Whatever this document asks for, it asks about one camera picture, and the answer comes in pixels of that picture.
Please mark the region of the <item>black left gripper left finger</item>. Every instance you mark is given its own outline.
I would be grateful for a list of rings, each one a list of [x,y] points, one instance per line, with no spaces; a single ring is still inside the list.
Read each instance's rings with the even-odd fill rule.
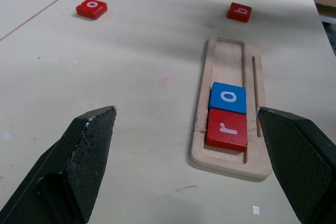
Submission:
[[[73,119],[0,211],[0,224],[87,224],[106,170],[114,106]]]

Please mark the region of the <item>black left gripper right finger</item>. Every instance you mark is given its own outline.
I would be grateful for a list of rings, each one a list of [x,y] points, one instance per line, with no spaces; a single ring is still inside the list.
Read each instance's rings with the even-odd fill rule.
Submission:
[[[336,145],[309,119],[259,107],[273,171],[301,224],[336,224]]]

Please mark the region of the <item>red letter r block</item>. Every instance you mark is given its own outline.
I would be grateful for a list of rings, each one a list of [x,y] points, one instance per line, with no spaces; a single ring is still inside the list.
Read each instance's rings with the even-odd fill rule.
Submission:
[[[244,152],[247,148],[247,117],[231,111],[210,109],[205,144]]]

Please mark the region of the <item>wooden letter tray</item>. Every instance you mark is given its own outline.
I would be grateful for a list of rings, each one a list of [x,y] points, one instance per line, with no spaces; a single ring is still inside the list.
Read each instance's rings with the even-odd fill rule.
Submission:
[[[221,36],[212,36],[206,49],[191,159],[211,172],[218,170],[234,176],[265,179],[272,173],[272,166],[256,116],[258,107],[266,106],[260,50],[255,43]],[[208,103],[215,81],[246,88],[248,145],[243,152],[205,144]]]

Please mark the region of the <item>blue letter o block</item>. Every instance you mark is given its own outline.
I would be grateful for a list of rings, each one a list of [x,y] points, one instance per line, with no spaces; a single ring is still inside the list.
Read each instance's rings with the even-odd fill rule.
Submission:
[[[226,83],[214,82],[209,97],[209,109],[246,114],[246,89]]]

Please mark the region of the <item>red letter o block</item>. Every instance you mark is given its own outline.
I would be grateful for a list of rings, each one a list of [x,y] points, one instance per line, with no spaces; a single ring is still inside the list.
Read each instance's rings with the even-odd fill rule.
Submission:
[[[108,10],[107,3],[98,0],[85,0],[76,7],[79,16],[98,19]]]

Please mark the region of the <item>red letter b block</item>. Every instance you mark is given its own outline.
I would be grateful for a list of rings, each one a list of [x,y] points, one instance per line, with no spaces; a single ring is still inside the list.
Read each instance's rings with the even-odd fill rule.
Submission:
[[[247,23],[251,16],[252,8],[239,3],[232,2],[227,13],[229,19]]]

